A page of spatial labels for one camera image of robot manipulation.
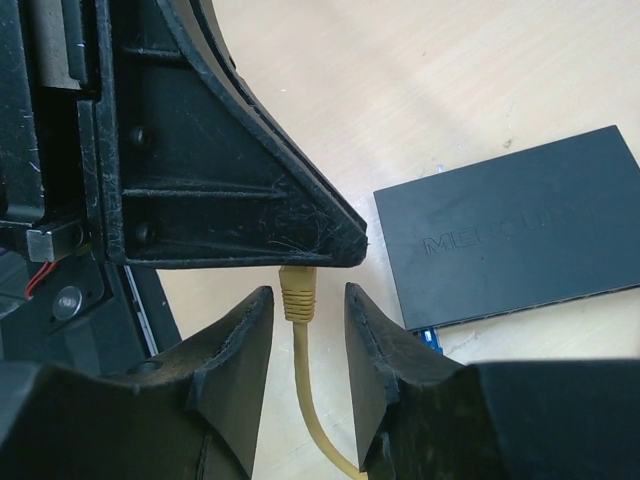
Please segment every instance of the yellow connector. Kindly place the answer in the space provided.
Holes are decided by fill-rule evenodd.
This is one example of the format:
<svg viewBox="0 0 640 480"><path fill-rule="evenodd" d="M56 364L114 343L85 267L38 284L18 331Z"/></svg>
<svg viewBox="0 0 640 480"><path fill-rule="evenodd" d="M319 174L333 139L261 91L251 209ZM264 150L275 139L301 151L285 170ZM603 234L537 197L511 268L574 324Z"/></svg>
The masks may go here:
<svg viewBox="0 0 640 480"><path fill-rule="evenodd" d="M333 446L320 425L313 405L311 378L309 375L309 332L308 323L313 320L316 302L315 267L282 267L280 287L284 301L285 319L293 322L293 358L296 375L296 391L302 418L311 438L320 451L348 477L363 480L366 473L344 458Z"/></svg>

